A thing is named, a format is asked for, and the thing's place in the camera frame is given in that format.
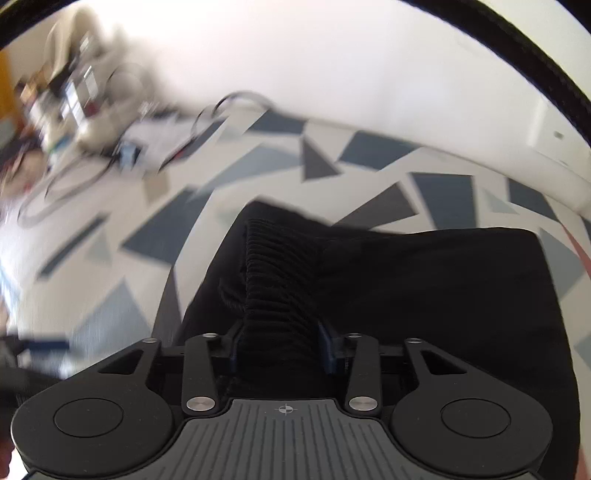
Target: orange object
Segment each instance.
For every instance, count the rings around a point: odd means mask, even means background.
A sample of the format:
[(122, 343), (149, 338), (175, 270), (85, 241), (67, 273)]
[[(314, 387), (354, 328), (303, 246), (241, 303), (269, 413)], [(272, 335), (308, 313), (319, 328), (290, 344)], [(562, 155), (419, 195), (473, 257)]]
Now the orange object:
[(8, 116), (19, 123), (20, 114), (11, 85), (8, 56), (5, 50), (0, 50), (0, 119)]

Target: round pad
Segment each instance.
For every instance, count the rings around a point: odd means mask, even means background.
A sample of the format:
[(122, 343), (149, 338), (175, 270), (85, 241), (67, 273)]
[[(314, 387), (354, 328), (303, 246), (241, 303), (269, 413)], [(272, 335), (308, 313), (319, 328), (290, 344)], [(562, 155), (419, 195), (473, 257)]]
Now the round pad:
[(479, 398), (448, 403), (441, 411), (441, 419), (451, 431), (474, 439), (494, 437), (504, 432), (511, 422), (503, 407)]
[(173, 429), (168, 404), (133, 375), (79, 375), (17, 410), (12, 435), (29, 469), (107, 477), (157, 455)]
[(467, 478), (501, 478), (543, 457), (552, 422), (533, 398), (485, 374), (431, 375), (394, 408), (394, 437), (420, 463)]
[(115, 430), (123, 420), (117, 403), (102, 398), (74, 400), (60, 408), (53, 421), (66, 435), (91, 438)]

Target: grooved rubber pad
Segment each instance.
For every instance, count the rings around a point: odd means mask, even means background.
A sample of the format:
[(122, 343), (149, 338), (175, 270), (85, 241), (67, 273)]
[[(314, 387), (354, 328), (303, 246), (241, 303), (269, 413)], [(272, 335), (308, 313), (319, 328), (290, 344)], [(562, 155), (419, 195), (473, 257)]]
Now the grooved rubber pad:
[[(35, 473), (31, 480), (49, 477)], [(381, 423), (333, 400), (234, 400), (190, 420), (172, 447), (122, 480), (443, 480), (396, 450)], [(516, 480), (535, 480), (526, 473)]]

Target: crosshair symbol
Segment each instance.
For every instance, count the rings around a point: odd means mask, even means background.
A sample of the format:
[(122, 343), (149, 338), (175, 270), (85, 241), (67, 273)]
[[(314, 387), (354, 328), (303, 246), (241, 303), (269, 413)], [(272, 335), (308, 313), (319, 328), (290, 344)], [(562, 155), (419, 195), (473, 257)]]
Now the crosshair symbol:
[(288, 413), (293, 412), (294, 410), (297, 410), (297, 408), (294, 408), (292, 406), (289, 406), (287, 403), (285, 405), (282, 405), (279, 408), (276, 408), (276, 410), (279, 410), (281, 413), (283, 413), (283, 415), (287, 415)]

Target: wall outlet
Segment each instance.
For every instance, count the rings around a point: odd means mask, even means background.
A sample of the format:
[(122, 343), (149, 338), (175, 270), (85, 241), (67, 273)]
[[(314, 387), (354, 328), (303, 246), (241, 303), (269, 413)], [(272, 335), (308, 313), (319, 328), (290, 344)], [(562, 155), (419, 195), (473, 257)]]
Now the wall outlet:
[(528, 145), (586, 179), (591, 176), (591, 148), (544, 97), (540, 98), (536, 107)]

